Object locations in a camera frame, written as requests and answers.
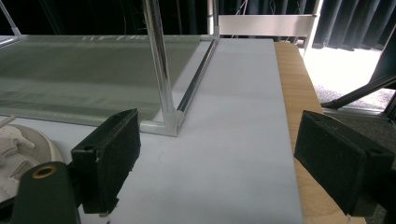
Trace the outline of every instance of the glass panel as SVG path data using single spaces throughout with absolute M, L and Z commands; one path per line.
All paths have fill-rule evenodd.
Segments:
M 199 36 L 167 36 L 172 84 Z M 138 108 L 153 119 L 161 108 L 147 36 L 23 36 L 0 48 L 0 111 L 31 119 L 98 125 Z

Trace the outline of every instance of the white table surface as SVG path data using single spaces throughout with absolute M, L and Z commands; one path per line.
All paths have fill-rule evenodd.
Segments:
M 177 81 L 176 99 L 187 79 Z M 94 129 L 14 123 L 45 133 L 66 161 Z M 106 218 L 80 212 L 83 224 L 303 222 L 272 40 L 221 39 L 179 137 L 141 133 L 141 143 L 118 207 Z

